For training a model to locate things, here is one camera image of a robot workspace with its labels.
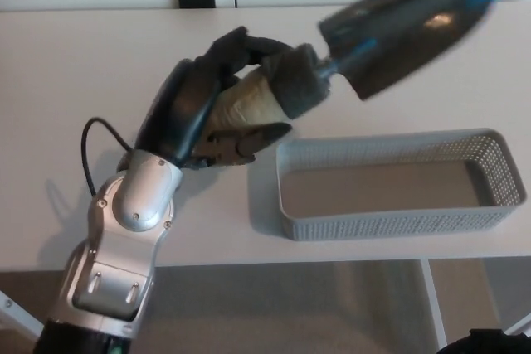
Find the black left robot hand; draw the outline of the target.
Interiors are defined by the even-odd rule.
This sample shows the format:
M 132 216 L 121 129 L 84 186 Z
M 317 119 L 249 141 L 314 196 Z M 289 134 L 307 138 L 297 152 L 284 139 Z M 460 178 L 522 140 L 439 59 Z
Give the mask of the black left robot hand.
M 238 27 L 216 39 L 195 60 L 179 61 L 152 103 L 134 149 L 184 167 L 215 100 L 237 83 L 236 73 L 290 48 L 275 39 L 250 36 L 246 27 Z

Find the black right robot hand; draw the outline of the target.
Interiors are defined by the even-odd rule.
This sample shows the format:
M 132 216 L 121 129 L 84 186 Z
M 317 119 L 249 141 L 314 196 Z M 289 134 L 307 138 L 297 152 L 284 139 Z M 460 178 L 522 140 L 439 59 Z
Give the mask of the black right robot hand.
M 472 329 L 470 335 L 440 349 L 437 354 L 530 354 L 530 337 L 524 333 L 505 334 L 502 330 Z

